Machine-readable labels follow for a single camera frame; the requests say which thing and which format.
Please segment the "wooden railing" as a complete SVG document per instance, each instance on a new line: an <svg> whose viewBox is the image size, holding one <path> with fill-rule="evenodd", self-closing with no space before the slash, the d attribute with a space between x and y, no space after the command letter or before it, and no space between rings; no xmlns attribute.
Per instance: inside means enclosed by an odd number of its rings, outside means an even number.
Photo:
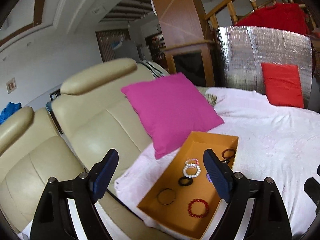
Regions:
<svg viewBox="0 0 320 240"><path fill-rule="evenodd" d="M310 10L302 0L247 0L247 1L249 3L249 8L246 9L245 12L238 14L235 8L235 4L238 2L238 0L223 0L218 5L213 7L213 9L211 9L205 15L204 18L207 22L210 23L213 29L216 29L220 26L219 20L218 20L218 14L220 14L224 10L228 12L228 17L231 20L231 24L236 25L239 23L240 20L247 18L249 15L257 11L258 9L269 7L269 6L275 5L276 3L281 3L281 4L297 3L300 9L302 9L302 11L305 14L307 25L310 26L311 28L316 27Z"/></svg>

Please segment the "silver foil insulation panel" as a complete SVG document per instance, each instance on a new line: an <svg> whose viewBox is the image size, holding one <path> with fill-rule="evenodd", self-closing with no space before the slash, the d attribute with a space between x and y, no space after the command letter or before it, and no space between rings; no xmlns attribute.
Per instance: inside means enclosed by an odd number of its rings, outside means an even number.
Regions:
<svg viewBox="0 0 320 240"><path fill-rule="evenodd" d="M264 94L262 63L293 64L299 69L304 105L312 87L312 45L309 37L264 27L219 27L216 81L227 88Z"/></svg>

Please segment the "magenta pillow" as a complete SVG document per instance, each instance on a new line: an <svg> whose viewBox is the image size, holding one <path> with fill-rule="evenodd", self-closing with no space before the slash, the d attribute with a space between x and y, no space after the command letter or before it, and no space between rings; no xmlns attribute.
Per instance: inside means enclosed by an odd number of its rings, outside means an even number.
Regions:
<svg viewBox="0 0 320 240"><path fill-rule="evenodd" d="M121 92L151 137L156 159L180 148L192 131L207 132L224 123L182 73L134 83Z"/></svg>

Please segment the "small red pillow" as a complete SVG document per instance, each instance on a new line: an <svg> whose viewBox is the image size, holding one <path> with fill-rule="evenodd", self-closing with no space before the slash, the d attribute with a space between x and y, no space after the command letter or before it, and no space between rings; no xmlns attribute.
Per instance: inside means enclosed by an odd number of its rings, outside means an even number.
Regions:
<svg viewBox="0 0 320 240"><path fill-rule="evenodd" d="M265 94L270 104L304 108L299 69L292 64L261 63Z"/></svg>

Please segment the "thin black bangle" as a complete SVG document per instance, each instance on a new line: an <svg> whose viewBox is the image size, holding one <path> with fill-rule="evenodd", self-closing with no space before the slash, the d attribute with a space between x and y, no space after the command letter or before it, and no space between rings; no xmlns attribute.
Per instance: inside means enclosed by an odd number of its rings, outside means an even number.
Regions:
<svg viewBox="0 0 320 240"><path fill-rule="evenodd" d="M156 197L159 204L167 206L172 204L176 199L176 192L173 189L161 189Z"/></svg>

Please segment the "blue cloth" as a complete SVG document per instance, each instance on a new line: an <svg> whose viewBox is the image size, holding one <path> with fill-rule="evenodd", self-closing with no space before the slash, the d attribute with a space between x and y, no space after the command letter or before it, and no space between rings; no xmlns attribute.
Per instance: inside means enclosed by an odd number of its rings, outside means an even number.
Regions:
<svg viewBox="0 0 320 240"><path fill-rule="evenodd" d="M7 106L2 110L0 115L0 124L3 124L9 117L11 117L16 111L22 108L21 103L9 102Z"/></svg>

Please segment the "orange cardboard tray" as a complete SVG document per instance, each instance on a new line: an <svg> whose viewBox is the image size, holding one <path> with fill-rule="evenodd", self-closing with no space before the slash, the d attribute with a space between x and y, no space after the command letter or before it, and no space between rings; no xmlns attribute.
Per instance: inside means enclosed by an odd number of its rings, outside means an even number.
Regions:
<svg viewBox="0 0 320 240"><path fill-rule="evenodd" d="M204 151L212 149L232 167L238 141L238 137L231 135L191 132L137 207L158 225L191 239L201 239L220 204L203 163ZM167 206L156 199L165 188L176 192L175 201Z"/></svg>

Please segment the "framed wall picture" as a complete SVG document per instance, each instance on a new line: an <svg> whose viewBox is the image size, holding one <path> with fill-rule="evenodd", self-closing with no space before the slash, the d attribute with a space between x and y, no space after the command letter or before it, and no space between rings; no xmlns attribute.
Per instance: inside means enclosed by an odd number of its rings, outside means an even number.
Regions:
<svg viewBox="0 0 320 240"><path fill-rule="evenodd" d="M16 81L14 77L6 83L6 87L8 94L10 94L16 89Z"/></svg>

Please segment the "wooden cabinet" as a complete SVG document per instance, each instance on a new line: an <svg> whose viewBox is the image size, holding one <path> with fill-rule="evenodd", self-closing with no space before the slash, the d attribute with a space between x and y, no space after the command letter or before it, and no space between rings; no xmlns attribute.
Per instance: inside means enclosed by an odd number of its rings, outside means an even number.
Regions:
<svg viewBox="0 0 320 240"><path fill-rule="evenodd" d="M152 0L161 26L169 73L177 72L174 57L200 53L206 85L215 85L213 38L201 0Z"/></svg>

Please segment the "white pink bedspread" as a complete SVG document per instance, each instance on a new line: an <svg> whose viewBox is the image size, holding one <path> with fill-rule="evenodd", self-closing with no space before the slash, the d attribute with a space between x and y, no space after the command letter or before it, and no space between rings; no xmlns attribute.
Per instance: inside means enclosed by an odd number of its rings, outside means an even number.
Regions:
<svg viewBox="0 0 320 240"><path fill-rule="evenodd" d="M238 137L234 171L249 179L271 177L283 198L294 238L299 238L316 217L316 206L304 192L304 183L317 177L319 114L307 109L271 105L266 96L231 88L210 88L217 96L215 110L224 124L213 133ZM114 182L117 197L145 225L182 239L183 235L158 224L138 209L139 202L176 156L156 159L149 145Z"/></svg>

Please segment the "cream leather sofa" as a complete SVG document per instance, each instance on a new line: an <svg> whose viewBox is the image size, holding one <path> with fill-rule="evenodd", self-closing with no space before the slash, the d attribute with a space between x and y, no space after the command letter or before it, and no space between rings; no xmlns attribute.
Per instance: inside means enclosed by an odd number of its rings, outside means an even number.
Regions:
<svg viewBox="0 0 320 240"><path fill-rule="evenodd" d="M1 125L1 211L15 233L32 221L48 178L74 179L119 153L119 178L151 144L121 89L151 81L163 69L123 58L87 68L68 78L46 109L24 107Z"/></svg>

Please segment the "large red cushion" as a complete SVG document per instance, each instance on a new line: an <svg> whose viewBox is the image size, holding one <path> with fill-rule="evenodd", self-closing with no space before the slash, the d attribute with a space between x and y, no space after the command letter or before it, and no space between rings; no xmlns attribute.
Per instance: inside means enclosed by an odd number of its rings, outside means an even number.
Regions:
<svg viewBox="0 0 320 240"><path fill-rule="evenodd" d="M297 3L276 3L260 8L239 20L235 26L265 27L301 35L309 34L305 13Z"/></svg>

